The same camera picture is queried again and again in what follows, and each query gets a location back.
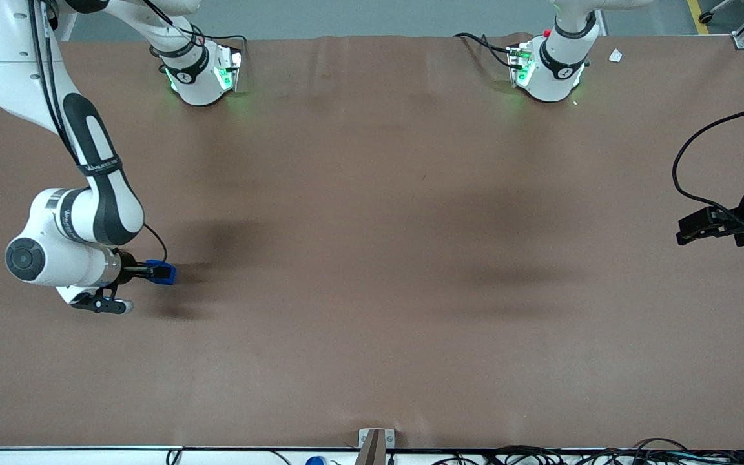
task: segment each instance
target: white paper scrap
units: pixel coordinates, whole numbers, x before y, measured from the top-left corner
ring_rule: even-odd
[[[610,54],[610,58],[609,59],[612,62],[614,62],[614,63],[618,63],[618,62],[622,61],[622,52],[619,51],[619,49],[614,49],[614,53],[611,53]]]

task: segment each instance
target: blue object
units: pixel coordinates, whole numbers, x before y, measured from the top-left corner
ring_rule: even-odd
[[[171,265],[171,263],[166,263],[162,260],[147,260],[145,261],[145,265],[156,267],[154,277],[145,278],[154,284],[173,285],[175,280],[177,280],[177,267]]]

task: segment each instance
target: brown table surface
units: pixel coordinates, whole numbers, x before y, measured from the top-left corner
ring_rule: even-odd
[[[744,249],[678,247],[670,181],[744,109],[728,37],[602,38],[556,104],[451,38],[254,42],[209,108],[147,44],[65,57],[182,284],[114,316],[10,276],[33,196],[84,184],[0,109],[0,444],[744,448]],[[744,120],[681,179],[735,205]]]

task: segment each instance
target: yellow floor line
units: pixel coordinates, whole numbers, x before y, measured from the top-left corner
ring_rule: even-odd
[[[688,0],[688,9],[690,15],[694,17],[694,26],[699,34],[708,34],[708,27],[699,22],[699,15],[702,14],[702,8],[699,7],[699,0]]]

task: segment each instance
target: black band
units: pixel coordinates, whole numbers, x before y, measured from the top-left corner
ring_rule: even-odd
[[[584,29],[580,30],[579,32],[567,32],[566,30],[559,27],[559,21],[558,19],[556,19],[555,33],[566,39],[581,39],[582,37],[590,34],[590,30],[593,29],[593,26],[596,26],[596,13],[590,12],[590,14],[587,15],[587,24],[585,24]]]
[[[111,158],[96,164],[76,165],[76,167],[83,176],[106,176],[106,174],[111,174],[116,170],[121,170],[122,160],[119,159],[119,156],[114,155]]]
[[[85,192],[85,189],[73,189],[62,198],[62,204],[59,206],[59,224],[62,226],[62,233],[68,236],[68,239],[77,242],[85,242],[85,239],[82,239],[82,236],[76,233],[70,210],[74,208],[74,200],[83,192]]]
[[[587,59],[587,56],[584,56],[584,58],[582,58],[582,61],[573,63],[572,65],[567,65],[566,63],[556,61],[556,59],[550,56],[550,54],[547,52],[547,39],[544,39],[544,41],[541,42],[539,55],[541,55],[541,64],[545,65],[548,70],[552,71],[553,77],[560,81],[573,77],[576,71],[578,71],[582,67],[582,65],[584,65],[584,60]]]
[[[180,58],[180,56],[188,55],[189,51],[191,51],[191,49],[194,48],[195,45],[204,45],[206,43],[206,38],[203,37],[203,32],[201,32],[201,30],[199,30],[197,26],[194,26],[194,24],[191,25],[191,30],[193,30],[194,32],[191,35],[189,43],[183,45],[181,49],[174,51],[162,51],[154,48],[154,45],[151,45],[151,55],[154,55],[154,53],[156,52],[156,56],[158,58]]]
[[[156,51],[156,56],[159,58],[180,58],[180,56],[188,55],[188,53],[194,47],[194,41],[190,41],[189,43],[183,45],[183,48],[179,50],[162,51],[160,49],[154,48],[154,45],[151,45],[151,50]]]
[[[177,79],[180,83],[194,83],[197,80],[197,76],[205,70],[207,65],[209,65],[209,49],[203,47],[203,55],[188,68],[183,68],[182,70],[172,68],[171,66],[165,66],[165,68],[169,71],[171,77]]]

